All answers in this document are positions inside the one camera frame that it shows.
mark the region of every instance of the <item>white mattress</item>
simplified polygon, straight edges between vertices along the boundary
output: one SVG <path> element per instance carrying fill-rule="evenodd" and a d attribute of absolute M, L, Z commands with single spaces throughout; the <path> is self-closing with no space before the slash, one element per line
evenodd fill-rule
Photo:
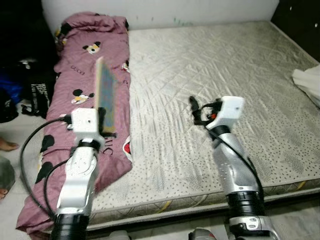
<path fill-rule="evenodd" d="M 267 196 L 319 191 L 320 111 L 291 80 L 316 63 L 269 22 L 135 30 L 129 45 L 133 169 L 97 195 L 89 228 L 226 206 L 191 95 L 245 98 L 233 132 Z"/>

